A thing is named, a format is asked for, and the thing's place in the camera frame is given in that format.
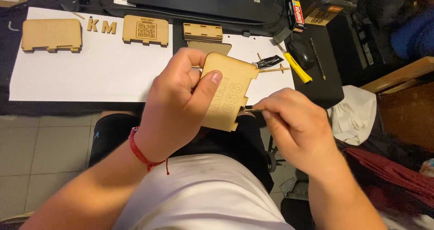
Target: white plastic bag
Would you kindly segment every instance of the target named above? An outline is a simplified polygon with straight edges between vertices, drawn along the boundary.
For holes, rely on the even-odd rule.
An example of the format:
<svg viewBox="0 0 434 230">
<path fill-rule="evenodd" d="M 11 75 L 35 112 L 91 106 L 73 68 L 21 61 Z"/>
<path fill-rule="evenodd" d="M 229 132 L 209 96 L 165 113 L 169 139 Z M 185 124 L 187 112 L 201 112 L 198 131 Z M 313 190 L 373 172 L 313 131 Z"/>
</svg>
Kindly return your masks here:
<svg viewBox="0 0 434 230">
<path fill-rule="evenodd" d="M 335 138 L 352 145 L 363 143 L 374 125 L 375 94 L 351 85 L 344 86 L 344 99 L 328 110 Z"/>
</svg>

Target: white t-shirt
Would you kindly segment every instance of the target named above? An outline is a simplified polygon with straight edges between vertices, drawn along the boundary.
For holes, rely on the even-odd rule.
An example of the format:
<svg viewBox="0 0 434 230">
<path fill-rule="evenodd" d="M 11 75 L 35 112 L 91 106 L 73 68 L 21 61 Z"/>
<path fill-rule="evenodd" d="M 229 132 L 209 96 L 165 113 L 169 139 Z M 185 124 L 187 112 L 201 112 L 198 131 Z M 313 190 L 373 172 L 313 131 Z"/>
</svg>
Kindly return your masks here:
<svg viewBox="0 0 434 230">
<path fill-rule="evenodd" d="M 188 155 L 154 167 L 113 230 L 290 229 L 260 181 L 224 155 Z"/>
</svg>

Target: black mouse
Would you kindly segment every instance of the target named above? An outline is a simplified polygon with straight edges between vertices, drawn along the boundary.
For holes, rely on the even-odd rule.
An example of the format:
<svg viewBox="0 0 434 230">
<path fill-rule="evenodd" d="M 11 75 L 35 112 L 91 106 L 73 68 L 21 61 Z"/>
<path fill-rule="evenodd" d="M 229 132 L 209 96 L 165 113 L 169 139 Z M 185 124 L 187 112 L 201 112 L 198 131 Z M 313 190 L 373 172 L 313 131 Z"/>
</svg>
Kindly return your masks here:
<svg viewBox="0 0 434 230">
<path fill-rule="evenodd" d="M 305 44 L 301 40 L 292 39 L 288 43 L 288 52 L 303 70 L 309 70 L 315 65 L 316 57 L 312 46 Z"/>
</svg>

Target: black shorts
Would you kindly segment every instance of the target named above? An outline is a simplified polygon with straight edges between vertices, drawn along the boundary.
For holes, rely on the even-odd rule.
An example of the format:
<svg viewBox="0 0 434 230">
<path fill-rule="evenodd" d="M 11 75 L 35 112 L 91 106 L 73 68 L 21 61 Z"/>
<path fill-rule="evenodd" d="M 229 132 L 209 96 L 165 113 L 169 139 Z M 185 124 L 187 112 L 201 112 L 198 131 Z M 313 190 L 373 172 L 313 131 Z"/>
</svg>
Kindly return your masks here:
<svg viewBox="0 0 434 230">
<path fill-rule="evenodd" d="M 249 169 L 270 193 L 274 183 L 268 172 L 267 153 L 261 139 L 259 123 L 256 118 L 249 115 L 238 116 L 236 122 L 236 131 L 210 129 L 202 139 L 188 143 L 170 157 L 197 154 L 226 155 Z M 138 117 L 127 114 L 111 114 L 101 118 L 94 130 L 89 167 L 125 142 L 131 128 L 139 124 Z"/>
</svg>

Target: desk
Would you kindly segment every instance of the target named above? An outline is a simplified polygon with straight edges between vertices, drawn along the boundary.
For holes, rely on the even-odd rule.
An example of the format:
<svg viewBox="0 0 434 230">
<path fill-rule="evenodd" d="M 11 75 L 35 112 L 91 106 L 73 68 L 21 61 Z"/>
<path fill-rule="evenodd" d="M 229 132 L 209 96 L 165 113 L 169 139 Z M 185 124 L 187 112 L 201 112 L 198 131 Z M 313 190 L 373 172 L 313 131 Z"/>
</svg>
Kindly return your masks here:
<svg viewBox="0 0 434 230">
<path fill-rule="evenodd" d="M 94 2 L 99 2 L 99 0 L 91 0 L 91 3 Z M 62 9 L 60 6 L 50 8 Z M 22 23 L 26 19 L 27 10 L 16 10 L 8 15 L 2 13 L 3 11 L 4 9 L 0 11 L 0 115 L 74 116 L 101 112 L 103 110 L 140 111 L 143 109 L 143 103 L 9 101 L 9 82 L 12 76 L 17 50 L 20 46 L 22 32 L 9 30 L 8 23 L 12 21 L 12 28 L 21 30 Z M 107 15 L 107 13 L 102 11 L 85 10 L 84 12 Z M 175 53 L 181 47 L 187 47 L 187 42 L 182 39 L 182 21 L 176 21 L 173 24 L 173 50 Z M 327 80 L 323 80 L 317 66 L 307 71 L 313 78 L 311 84 L 304 84 L 292 70 L 295 88 L 317 105 L 323 108 L 329 108 L 337 104 L 344 96 L 327 29 L 322 26 L 308 25 L 305 32 L 301 33 L 301 36 L 305 39 L 314 39 Z"/>
</svg>

